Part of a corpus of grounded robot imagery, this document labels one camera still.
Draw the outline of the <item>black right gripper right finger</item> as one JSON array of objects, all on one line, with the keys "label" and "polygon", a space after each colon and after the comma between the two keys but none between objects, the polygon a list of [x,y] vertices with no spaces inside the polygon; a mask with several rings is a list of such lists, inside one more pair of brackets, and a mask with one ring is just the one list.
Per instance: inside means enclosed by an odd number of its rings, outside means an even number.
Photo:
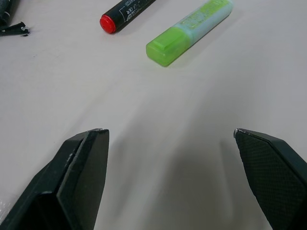
[{"label": "black right gripper right finger", "polygon": [[284,140],[236,129],[249,187],[273,230],[307,230],[307,162]]}]

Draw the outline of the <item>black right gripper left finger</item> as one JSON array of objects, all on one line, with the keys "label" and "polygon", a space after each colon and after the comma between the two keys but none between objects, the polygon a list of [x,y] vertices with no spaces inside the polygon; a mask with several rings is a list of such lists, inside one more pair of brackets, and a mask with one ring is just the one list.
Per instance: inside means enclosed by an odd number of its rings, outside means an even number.
[{"label": "black right gripper left finger", "polygon": [[0,230],[94,230],[106,180],[109,131],[63,142],[25,188]]}]

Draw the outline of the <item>green highlighter pen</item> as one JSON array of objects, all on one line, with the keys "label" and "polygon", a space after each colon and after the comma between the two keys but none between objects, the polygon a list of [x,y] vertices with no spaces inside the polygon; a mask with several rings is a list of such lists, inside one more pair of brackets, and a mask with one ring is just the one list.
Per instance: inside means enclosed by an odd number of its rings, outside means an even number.
[{"label": "green highlighter pen", "polygon": [[169,66],[230,15],[231,0],[208,0],[146,45],[148,58]]}]

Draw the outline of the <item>black marker with red end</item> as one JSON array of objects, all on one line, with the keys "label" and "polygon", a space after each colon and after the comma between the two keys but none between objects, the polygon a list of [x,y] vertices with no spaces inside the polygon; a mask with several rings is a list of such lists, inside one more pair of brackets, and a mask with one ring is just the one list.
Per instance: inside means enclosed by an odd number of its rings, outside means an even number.
[{"label": "black marker with red end", "polygon": [[118,4],[104,13],[100,26],[108,34],[114,34],[123,29],[156,0],[121,0]]}]

